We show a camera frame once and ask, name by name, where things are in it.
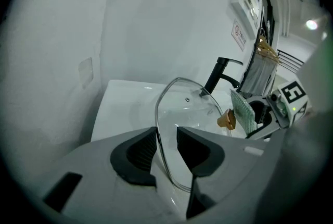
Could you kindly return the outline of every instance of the faucet handle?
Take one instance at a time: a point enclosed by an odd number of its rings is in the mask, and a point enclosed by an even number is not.
[[[239,65],[244,65],[243,64],[243,62],[241,62],[241,61],[238,61],[238,60],[234,60],[234,59],[230,59],[230,58],[225,58],[225,57],[219,57],[218,59],[217,59],[217,63],[219,63],[219,64],[221,64],[221,65],[223,65],[223,66],[227,66],[228,65],[228,62],[234,62],[234,63],[237,63],[237,64],[239,64]]]

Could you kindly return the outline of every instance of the black faucet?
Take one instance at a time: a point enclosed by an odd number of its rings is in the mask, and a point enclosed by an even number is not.
[[[229,61],[238,63],[240,65],[243,65],[243,63],[240,62],[240,61],[233,60],[233,59],[230,59],[230,58],[219,57],[217,59],[216,65],[215,65],[212,73],[209,76],[209,79],[208,79],[206,85],[204,86],[204,88],[210,94],[212,94],[212,92],[214,91],[217,83],[219,82],[219,79],[227,80],[228,82],[230,82],[232,84],[232,86],[234,88],[239,87],[239,82],[237,80],[223,74],[223,71],[224,71],[225,67],[228,65]]]

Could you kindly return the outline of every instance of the no smoking sign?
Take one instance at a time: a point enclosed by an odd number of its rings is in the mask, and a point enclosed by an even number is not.
[[[240,49],[242,51],[244,51],[245,44],[246,44],[246,36],[237,20],[234,21],[234,26],[233,26],[233,30],[232,30],[231,34],[235,38]]]

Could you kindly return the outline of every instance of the transparent pot lid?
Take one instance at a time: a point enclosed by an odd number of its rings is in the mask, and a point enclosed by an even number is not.
[[[218,103],[202,85],[185,78],[174,79],[158,98],[155,122],[161,155],[170,180],[181,190],[190,192],[192,173],[177,150],[177,127],[231,136],[227,128],[217,125],[222,114]]]

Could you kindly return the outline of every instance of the green sponge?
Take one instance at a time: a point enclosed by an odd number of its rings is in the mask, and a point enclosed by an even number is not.
[[[254,121],[255,113],[248,102],[239,93],[230,90],[231,100],[234,107],[235,117],[241,124],[246,134],[257,129],[257,124]]]

